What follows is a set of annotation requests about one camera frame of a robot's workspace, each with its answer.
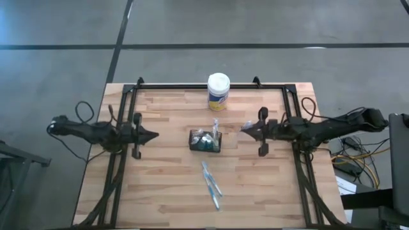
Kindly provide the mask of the blue toothbrush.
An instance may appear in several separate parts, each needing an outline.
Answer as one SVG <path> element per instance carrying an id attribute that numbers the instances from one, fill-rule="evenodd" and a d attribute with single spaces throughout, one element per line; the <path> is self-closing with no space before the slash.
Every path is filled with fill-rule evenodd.
<path id="1" fill-rule="evenodd" d="M 205 170 L 207 177 L 210 179 L 211 183 L 213 184 L 213 186 L 215 187 L 218 195 L 220 195 L 221 197 L 223 196 L 221 189 L 219 188 L 217 182 L 215 181 L 215 178 L 213 177 L 213 175 L 211 174 L 208 165 L 206 162 L 202 161 L 201 162 L 203 169 Z"/>
<path id="2" fill-rule="evenodd" d="M 215 209 L 216 209 L 217 211 L 219 211 L 219 210 L 220 210 L 220 204 L 219 204 L 219 202 L 218 202 L 218 197 L 220 197 L 220 195 L 218 195 L 218 193 L 217 193 L 215 187 L 214 187 L 213 184 L 211 183 L 210 179 L 207 177 L 207 174 L 206 174 L 205 170 L 203 170 L 203 176 L 204 176 L 204 179 L 205 179 L 205 181 L 206 181 L 206 184 L 207 184 L 207 187 L 208 187 L 210 196 L 211 196 L 211 198 L 212 198 L 212 201 L 213 201 L 213 203 L 214 203 L 214 205 L 215 205 Z"/>

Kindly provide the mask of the black equipment case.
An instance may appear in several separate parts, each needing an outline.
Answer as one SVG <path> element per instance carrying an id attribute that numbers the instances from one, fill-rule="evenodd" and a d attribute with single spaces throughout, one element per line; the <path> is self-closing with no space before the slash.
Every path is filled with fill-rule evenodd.
<path id="1" fill-rule="evenodd" d="M 409 216 L 409 114 L 389 114 L 394 209 Z"/>

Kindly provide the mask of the purple toothbrush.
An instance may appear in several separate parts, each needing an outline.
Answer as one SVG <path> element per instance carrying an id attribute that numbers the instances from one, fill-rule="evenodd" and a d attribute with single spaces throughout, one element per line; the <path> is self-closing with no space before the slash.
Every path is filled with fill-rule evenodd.
<path id="1" fill-rule="evenodd" d="M 241 132 L 250 132 L 257 130 L 258 128 L 256 127 L 256 123 L 253 123 L 252 121 L 246 121 L 242 127 L 240 128 Z"/>

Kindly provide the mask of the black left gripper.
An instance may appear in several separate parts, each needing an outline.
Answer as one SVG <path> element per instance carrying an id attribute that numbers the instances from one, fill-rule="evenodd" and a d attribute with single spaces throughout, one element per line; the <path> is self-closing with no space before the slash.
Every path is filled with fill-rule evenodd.
<path id="1" fill-rule="evenodd" d="M 158 137 L 158 132 L 149 131 L 145 129 L 143 126 L 141 127 L 141 118 L 142 118 L 141 113 L 135 112 L 132 121 L 123 123 L 120 128 L 121 142 L 125 144 L 134 145 L 134 147 L 132 148 L 132 157 L 134 159 L 141 158 L 141 152 L 139 151 L 140 134 L 142 134 L 141 136 L 142 144 L 146 144 L 152 139 Z"/>

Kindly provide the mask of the black metal stand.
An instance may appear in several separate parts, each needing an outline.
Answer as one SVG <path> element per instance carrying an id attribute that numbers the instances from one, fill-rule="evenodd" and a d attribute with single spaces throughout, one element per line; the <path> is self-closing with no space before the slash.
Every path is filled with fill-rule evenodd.
<path id="1" fill-rule="evenodd" d="M 0 230 L 4 230 L 31 164 L 48 167 L 50 161 L 0 141 Z"/>

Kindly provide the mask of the black aluminium table frame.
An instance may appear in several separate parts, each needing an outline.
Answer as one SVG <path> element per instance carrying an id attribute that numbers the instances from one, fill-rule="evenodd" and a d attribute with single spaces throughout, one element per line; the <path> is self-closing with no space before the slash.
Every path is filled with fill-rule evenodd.
<path id="1" fill-rule="evenodd" d="M 300 198 L 291 144 L 270 141 L 270 152 L 258 156 L 259 143 L 241 133 L 246 121 L 255 121 L 261 107 L 279 119 L 295 101 L 311 109 L 313 85 L 301 83 L 240 83 L 229 92 L 228 106 L 215 112 L 207 103 L 205 84 L 108 84 L 100 119 L 115 110 L 128 108 L 143 117 L 143 126 L 159 136 L 140 150 L 139 160 L 110 157 L 99 146 L 91 149 L 79 202 L 73 218 L 80 224 L 102 196 L 108 171 L 124 165 L 121 188 L 109 198 L 105 217 L 93 229 L 257 229 L 304 227 L 304 204 Z M 222 133 L 220 153 L 189 149 L 190 130 L 213 131 L 219 119 Z M 207 163 L 223 196 L 220 210 L 210 196 L 201 162 Z"/>

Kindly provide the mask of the white paper sheet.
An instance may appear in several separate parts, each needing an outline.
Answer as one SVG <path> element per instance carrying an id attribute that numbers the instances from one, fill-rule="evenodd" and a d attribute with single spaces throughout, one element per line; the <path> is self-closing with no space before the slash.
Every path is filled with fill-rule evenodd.
<path id="1" fill-rule="evenodd" d="M 336 181 L 341 196 L 355 194 L 357 192 L 356 184 L 349 182 L 345 179 L 342 179 L 338 176 L 336 176 Z"/>

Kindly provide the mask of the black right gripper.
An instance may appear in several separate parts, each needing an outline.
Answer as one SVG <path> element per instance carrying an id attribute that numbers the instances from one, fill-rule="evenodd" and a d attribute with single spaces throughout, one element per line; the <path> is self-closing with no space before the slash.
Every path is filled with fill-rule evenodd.
<path id="1" fill-rule="evenodd" d="M 287 113 L 284 112 L 281 117 L 281 122 L 278 123 L 277 119 L 267 119 L 268 109 L 266 107 L 260 108 L 258 111 L 259 122 L 261 123 L 261 146 L 258 150 L 258 155 L 264 157 L 269 153 L 269 145 L 266 143 L 267 139 L 278 141 L 289 141 L 289 138 L 284 133 L 284 122 Z M 247 132 L 257 133 L 259 132 L 259 125 L 257 123 L 252 124 L 246 129 Z M 258 134 L 249 134 L 254 140 L 259 141 Z"/>

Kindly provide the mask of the white-lidded wipes canister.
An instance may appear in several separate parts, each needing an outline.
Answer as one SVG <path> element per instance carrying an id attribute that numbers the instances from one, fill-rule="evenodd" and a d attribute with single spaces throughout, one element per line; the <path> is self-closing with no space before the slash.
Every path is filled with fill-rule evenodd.
<path id="1" fill-rule="evenodd" d="M 230 79 L 224 73 L 213 73 L 208 77 L 208 105 L 214 111 L 221 111 L 226 108 Z"/>

